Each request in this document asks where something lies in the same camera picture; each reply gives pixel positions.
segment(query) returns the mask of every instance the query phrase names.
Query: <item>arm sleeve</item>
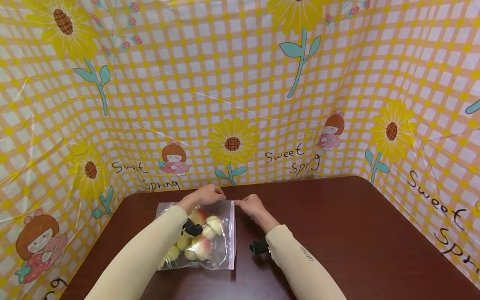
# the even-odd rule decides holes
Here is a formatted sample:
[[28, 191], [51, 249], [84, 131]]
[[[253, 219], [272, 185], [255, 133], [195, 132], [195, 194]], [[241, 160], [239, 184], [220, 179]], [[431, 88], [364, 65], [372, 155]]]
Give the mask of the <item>arm sleeve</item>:
[[293, 237], [287, 226], [276, 226], [266, 240], [272, 259], [282, 269], [298, 300], [346, 300], [327, 270]]
[[186, 221], [182, 208], [168, 209], [123, 247], [85, 300], [138, 300]]

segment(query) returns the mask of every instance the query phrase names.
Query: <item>plastic zipper bag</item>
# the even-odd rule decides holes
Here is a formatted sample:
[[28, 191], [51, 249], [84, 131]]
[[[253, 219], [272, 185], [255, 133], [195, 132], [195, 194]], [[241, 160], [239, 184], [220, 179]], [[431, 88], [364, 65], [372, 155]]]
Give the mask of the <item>plastic zipper bag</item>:
[[[177, 202], [159, 203], [156, 217], [175, 204]], [[233, 201], [221, 200], [211, 205], [198, 206], [188, 217], [191, 222], [187, 221], [186, 225], [197, 225], [197, 229], [201, 226], [201, 233], [197, 236], [188, 234], [185, 225], [180, 238], [170, 247], [157, 270], [186, 267], [233, 270], [237, 250]]]

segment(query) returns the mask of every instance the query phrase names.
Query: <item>brown table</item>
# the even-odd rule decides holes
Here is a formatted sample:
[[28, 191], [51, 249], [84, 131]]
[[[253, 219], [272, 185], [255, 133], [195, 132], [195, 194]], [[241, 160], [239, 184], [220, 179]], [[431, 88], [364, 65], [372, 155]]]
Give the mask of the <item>brown table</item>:
[[[359, 177], [223, 188], [230, 200], [256, 193], [288, 225], [343, 290], [348, 300], [480, 299], [475, 288], [372, 185]], [[127, 197], [93, 246], [63, 300], [83, 299], [120, 249], [155, 217], [159, 202], [191, 191]], [[235, 271], [157, 272], [142, 299], [295, 299], [270, 257], [254, 256], [263, 235], [239, 209]]]

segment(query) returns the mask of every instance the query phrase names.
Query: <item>peach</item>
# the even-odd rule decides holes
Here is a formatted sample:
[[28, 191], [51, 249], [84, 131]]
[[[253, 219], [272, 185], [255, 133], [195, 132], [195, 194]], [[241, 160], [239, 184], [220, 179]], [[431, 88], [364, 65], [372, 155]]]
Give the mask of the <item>peach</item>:
[[204, 261], [212, 254], [212, 243], [201, 235], [193, 238], [192, 245], [188, 249], [195, 252], [200, 261]]
[[207, 214], [202, 209], [194, 209], [189, 216], [194, 224], [205, 225]]
[[205, 224], [202, 235], [209, 240], [213, 240], [213, 238], [216, 236], [216, 233], [208, 224]]
[[219, 217], [209, 216], [206, 221], [216, 234], [223, 235], [222, 220]]

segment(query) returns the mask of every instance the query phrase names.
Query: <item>green stem print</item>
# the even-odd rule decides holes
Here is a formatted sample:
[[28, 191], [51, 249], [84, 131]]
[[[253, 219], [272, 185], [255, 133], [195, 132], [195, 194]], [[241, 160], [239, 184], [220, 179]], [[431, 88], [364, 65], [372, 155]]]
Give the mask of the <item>green stem print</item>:
[[477, 102], [475, 102], [474, 104], [467, 107], [467, 109], [465, 110], [465, 113], [473, 114], [474, 112], [476, 112], [479, 109], [480, 109], [480, 99], [477, 100]]
[[287, 95], [288, 98], [292, 97], [295, 89], [297, 89], [303, 65], [310, 59], [310, 57], [317, 53], [318, 48], [320, 47], [320, 38], [321, 36], [317, 36], [315, 40], [313, 40], [312, 44], [310, 45], [310, 50], [308, 51], [307, 57], [305, 57], [305, 50], [307, 49], [307, 30], [305, 29], [305, 27], [302, 27], [301, 29], [301, 46], [291, 42], [280, 44], [280, 49], [285, 55], [287, 55], [288, 57], [300, 58], [297, 76], [295, 76], [293, 86]]
[[18, 276], [18, 284], [23, 284], [25, 282], [25, 276], [30, 274], [32, 267], [27, 266], [28, 262], [24, 261], [20, 270], [15, 271], [15, 275]]
[[112, 187], [110, 187], [110, 189], [108, 190], [106, 199], [103, 197], [103, 193], [100, 193], [100, 202], [103, 205], [103, 207], [105, 208], [105, 211], [102, 211], [100, 208], [94, 209], [92, 211], [92, 215], [95, 219], [100, 219], [101, 216], [103, 216], [103, 215], [109, 215], [110, 217], [113, 216], [113, 213], [112, 213], [112, 211], [109, 207], [110, 204], [112, 203], [112, 199], [113, 199], [113, 188]]
[[215, 175], [217, 177], [220, 177], [222, 179], [226, 179], [228, 181], [230, 181], [231, 185], [232, 186], [235, 186], [235, 181], [233, 179], [234, 176], [238, 176], [238, 175], [241, 175], [243, 173], [245, 173], [245, 171], [248, 169], [248, 167], [240, 167], [238, 169], [235, 169], [232, 171], [232, 164], [228, 164], [227, 166], [227, 173], [228, 173], [228, 176], [225, 175], [225, 173], [223, 171], [220, 171], [220, 170], [215, 170]]
[[105, 97], [105, 93], [103, 91], [103, 87], [107, 82], [110, 81], [111, 75], [110, 75], [110, 70], [108, 69], [107, 65], [103, 65], [100, 68], [100, 81], [98, 80], [98, 77], [95, 73], [95, 69], [92, 66], [92, 63], [84, 57], [85, 63], [88, 66], [89, 71], [80, 69], [80, 68], [75, 68], [73, 69], [80, 77], [83, 79], [87, 80], [88, 82], [92, 82], [96, 84], [96, 87], [98, 91], [100, 92], [100, 97], [102, 97], [102, 103], [103, 103], [103, 114], [106, 116], [108, 114], [108, 108], [107, 108], [107, 98]]
[[365, 150], [365, 159], [370, 164], [370, 168], [372, 168], [372, 177], [370, 177], [370, 183], [372, 185], [375, 181], [375, 174], [377, 173], [377, 171], [380, 171], [384, 174], [390, 172], [390, 168], [386, 164], [380, 162], [381, 157], [382, 157], [382, 152], [379, 152], [377, 154], [377, 157], [375, 158], [375, 163], [373, 163], [372, 152], [369, 149]]

